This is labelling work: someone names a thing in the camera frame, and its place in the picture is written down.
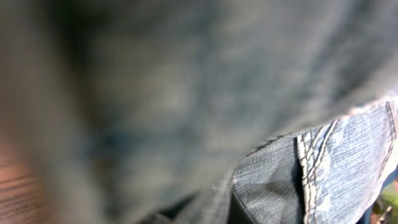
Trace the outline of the light blue denim shorts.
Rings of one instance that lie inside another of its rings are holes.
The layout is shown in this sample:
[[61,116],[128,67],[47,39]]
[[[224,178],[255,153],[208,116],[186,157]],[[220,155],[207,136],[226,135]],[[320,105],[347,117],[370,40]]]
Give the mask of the light blue denim shorts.
[[396,1],[2,1],[2,223],[363,223]]

